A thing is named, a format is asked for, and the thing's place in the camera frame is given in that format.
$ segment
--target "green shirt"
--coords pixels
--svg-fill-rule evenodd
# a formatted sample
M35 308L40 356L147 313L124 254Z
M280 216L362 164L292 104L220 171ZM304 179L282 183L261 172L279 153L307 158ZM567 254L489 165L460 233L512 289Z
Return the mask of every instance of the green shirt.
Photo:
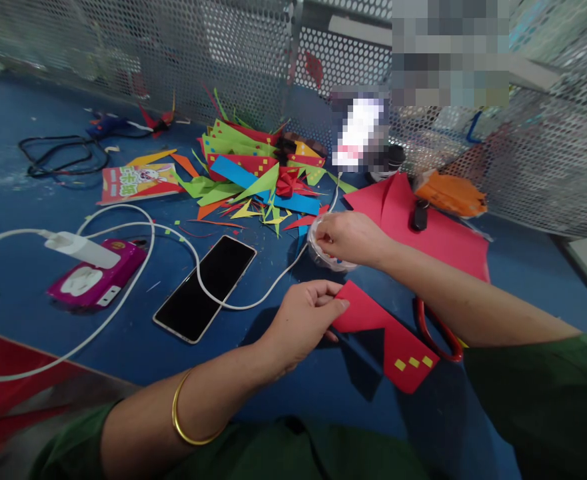
M523 347L467 349L464 365L523 478L587 478L587 335ZM36 460L31 480L102 479L100 436L113 405L71 424ZM289 417L232 424L163 475L176 479L428 479L408 443Z

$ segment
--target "white plug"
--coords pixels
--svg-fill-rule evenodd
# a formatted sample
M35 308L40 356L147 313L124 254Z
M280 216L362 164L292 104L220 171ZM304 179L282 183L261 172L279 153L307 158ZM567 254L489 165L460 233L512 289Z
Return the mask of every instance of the white plug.
M120 255L117 253L74 233L54 233L42 230L40 235L47 239L46 248L64 253L98 268L110 269L120 261Z

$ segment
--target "scissors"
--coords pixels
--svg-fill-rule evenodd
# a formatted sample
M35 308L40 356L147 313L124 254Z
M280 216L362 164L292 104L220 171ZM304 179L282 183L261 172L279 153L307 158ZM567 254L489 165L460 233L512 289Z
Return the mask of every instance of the scissors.
M464 358L464 350L462 345L453 332L439 319L435 312L424 305L424 301L421 298L415 297L413 300L413 308L417 317L418 327L422 332L422 336L426 339L428 345L435 350L435 353L440 355L443 359L451 362L461 362ZM431 337L426 326L426 310L428 310L429 317L436 327L442 333L446 344L451 348L451 353L443 351L437 343Z

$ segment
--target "red scissors handle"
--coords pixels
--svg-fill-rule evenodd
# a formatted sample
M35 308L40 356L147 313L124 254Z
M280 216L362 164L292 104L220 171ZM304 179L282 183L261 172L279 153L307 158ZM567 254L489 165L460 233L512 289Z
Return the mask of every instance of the red scissors handle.
M451 354L443 351L433 340L431 334L428 332L428 328L426 327L426 313L424 308L424 301L418 297L415 299L415 309L418 315L418 326L420 327L420 331L422 335L426 339L426 342L429 346L435 350L435 352L440 355L443 359L449 360L451 362L461 362L464 358L464 349L458 338L453 335L453 332L442 323L442 321L438 318L435 312L430 311L430 317L438 325L442 333L444 334L444 339L446 340L446 344L451 347Z

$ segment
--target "hand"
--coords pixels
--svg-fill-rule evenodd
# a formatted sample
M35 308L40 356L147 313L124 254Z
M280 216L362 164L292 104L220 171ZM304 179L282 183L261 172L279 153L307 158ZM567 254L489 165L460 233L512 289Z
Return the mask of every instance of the hand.
M396 243L364 213L328 213L318 225L316 238L329 255L358 265L379 268Z
M339 283L314 280L289 289L271 326L257 341L278 365L279 377L304 360L323 335L338 341L327 329L348 308L347 300L334 298L341 288Z

